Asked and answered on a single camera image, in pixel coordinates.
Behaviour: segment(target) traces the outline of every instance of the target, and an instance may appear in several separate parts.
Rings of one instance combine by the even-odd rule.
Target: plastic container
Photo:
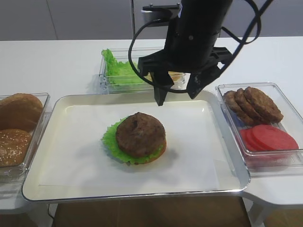
[[[51,113],[51,107],[49,106],[50,96],[47,93],[39,93],[33,95],[39,98],[41,103],[43,104],[42,114],[40,116],[36,128],[31,132],[32,139],[29,143],[23,162],[17,166],[0,167],[0,183],[10,183],[24,180],[25,172],[30,166],[30,163],[39,145],[39,141],[49,120]],[[6,97],[9,96],[0,96],[0,100]]]
[[[230,90],[237,91],[239,88],[255,87],[267,94],[284,115],[279,124],[273,124],[281,130],[291,135],[297,142],[299,149],[296,150],[274,150],[251,152],[244,145],[239,131],[250,128],[246,126],[237,115],[227,107],[223,100],[223,95]],[[233,135],[238,142],[240,151],[250,170],[262,169],[262,167],[274,166],[284,169],[286,167],[303,167],[303,118],[295,110],[280,88],[274,83],[251,83],[251,84],[229,84],[216,87],[218,98],[221,103],[224,116],[229,123]]]
[[[139,57],[149,55],[151,53],[157,52],[162,48],[143,48],[143,49],[133,49],[132,58],[134,62],[138,62]],[[117,61],[127,62],[128,61],[128,49],[111,49],[113,56]],[[102,94],[114,94],[114,93],[133,93],[133,92],[150,92],[153,87],[143,80],[139,80],[136,75],[106,75],[106,62],[102,56],[101,67],[99,73],[99,79],[101,83],[101,93]],[[185,73],[179,72],[169,72],[171,78],[174,81],[174,86],[172,89],[183,89],[185,83]]]

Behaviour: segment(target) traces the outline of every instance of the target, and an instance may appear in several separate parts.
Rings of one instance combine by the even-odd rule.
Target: burger
[[[143,113],[109,127],[102,141],[113,157],[131,165],[150,163],[166,149],[163,125],[155,117]]]

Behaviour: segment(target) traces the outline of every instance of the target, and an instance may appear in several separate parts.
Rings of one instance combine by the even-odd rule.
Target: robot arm
[[[260,11],[254,9],[256,16],[243,39],[239,40],[240,48],[233,55],[225,47],[214,47],[232,0],[182,0],[175,6],[143,7],[143,13],[149,22],[139,29],[132,41],[130,64],[140,78],[154,86],[154,96],[159,106],[163,105],[167,92],[188,93],[194,99],[231,64],[242,46],[247,44],[246,40],[256,23],[259,35],[260,16],[272,1],[267,0]],[[147,26],[167,25],[169,27],[164,49],[139,58],[138,71],[131,61],[131,50],[136,37]],[[218,63],[225,66],[220,69]],[[171,89],[174,83],[169,71],[190,73],[186,90]],[[151,74],[152,82],[144,78],[148,73]]]

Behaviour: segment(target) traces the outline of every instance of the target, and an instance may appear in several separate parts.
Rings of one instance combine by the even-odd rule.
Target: wooden floor
[[[55,227],[250,227],[241,198],[186,197],[58,206]],[[278,210],[267,227],[302,227],[303,210]],[[27,215],[0,215],[0,227],[36,227]]]

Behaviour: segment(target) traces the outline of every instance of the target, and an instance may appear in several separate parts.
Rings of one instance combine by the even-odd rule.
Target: stacked patties
[[[274,101],[257,88],[247,87],[236,92],[228,91],[223,98],[227,106],[247,126],[279,123],[283,119]]]

